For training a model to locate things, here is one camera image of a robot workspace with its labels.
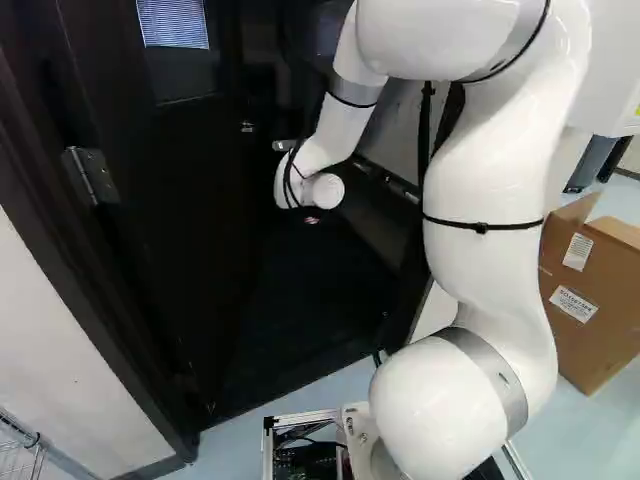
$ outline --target box label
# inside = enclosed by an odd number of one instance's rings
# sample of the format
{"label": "box label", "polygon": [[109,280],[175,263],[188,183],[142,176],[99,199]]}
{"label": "box label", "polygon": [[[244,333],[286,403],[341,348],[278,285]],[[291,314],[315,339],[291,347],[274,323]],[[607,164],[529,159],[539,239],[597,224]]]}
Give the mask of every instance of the box label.
{"label": "box label", "polygon": [[559,285],[549,301],[567,315],[582,323],[587,323],[598,311],[598,307],[576,295],[567,287]]}
{"label": "box label", "polygon": [[562,260],[562,264],[582,272],[584,266],[587,264],[592,248],[593,240],[579,233],[574,233],[567,253],[564,255],[564,260]]}

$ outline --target barcode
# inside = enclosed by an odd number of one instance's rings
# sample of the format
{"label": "barcode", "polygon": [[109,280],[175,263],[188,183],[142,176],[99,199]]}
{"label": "barcode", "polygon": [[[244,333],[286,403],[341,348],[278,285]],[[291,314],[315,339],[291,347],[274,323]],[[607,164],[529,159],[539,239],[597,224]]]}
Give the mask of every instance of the barcode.
{"label": "barcode", "polygon": [[562,264],[582,272],[591,254],[591,249],[593,249],[593,240],[580,233],[574,233]]}

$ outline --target cardboard box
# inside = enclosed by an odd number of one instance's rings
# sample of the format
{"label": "cardboard box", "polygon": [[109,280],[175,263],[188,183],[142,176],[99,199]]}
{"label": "cardboard box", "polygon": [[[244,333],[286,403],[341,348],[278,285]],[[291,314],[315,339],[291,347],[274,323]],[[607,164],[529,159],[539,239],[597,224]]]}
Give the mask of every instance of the cardboard box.
{"label": "cardboard box", "polygon": [[552,212],[540,249],[540,293],[560,373],[590,395],[640,353],[640,228],[585,223],[599,194]]}

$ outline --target floor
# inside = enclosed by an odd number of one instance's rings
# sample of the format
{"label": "floor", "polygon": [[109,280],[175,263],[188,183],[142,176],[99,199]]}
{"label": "floor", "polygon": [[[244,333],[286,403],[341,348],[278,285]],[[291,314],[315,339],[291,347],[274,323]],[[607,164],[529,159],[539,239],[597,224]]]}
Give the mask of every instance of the floor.
{"label": "floor", "polygon": [[[600,189],[590,188],[584,194]],[[568,203],[577,198],[564,196]],[[640,225],[640,182],[614,175],[592,217],[606,214]],[[374,372],[361,360],[294,393],[252,410],[203,435],[200,458],[165,480],[258,480],[260,433],[267,415],[339,407],[367,398]],[[640,358],[606,387],[585,397],[560,378],[550,403],[514,438],[534,480],[631,480],[640,478]],[[516,477],[497,456],[505,478]]]}

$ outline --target black door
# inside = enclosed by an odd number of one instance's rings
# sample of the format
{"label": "black door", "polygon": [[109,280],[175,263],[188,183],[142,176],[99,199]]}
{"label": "black door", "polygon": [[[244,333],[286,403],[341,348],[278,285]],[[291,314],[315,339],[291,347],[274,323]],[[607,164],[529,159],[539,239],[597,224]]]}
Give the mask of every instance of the black door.
{"label": "black door", "polygon": [[[171,2],[12,3],[63,143],[106,159],[118,200],[93,212],[175,387],[206,422],[254,268],[237,12],[215,28],[218,12],[197,0],[173,2],[183,19],[163,10]],[[190,34],[163,31],[169,20]]]}

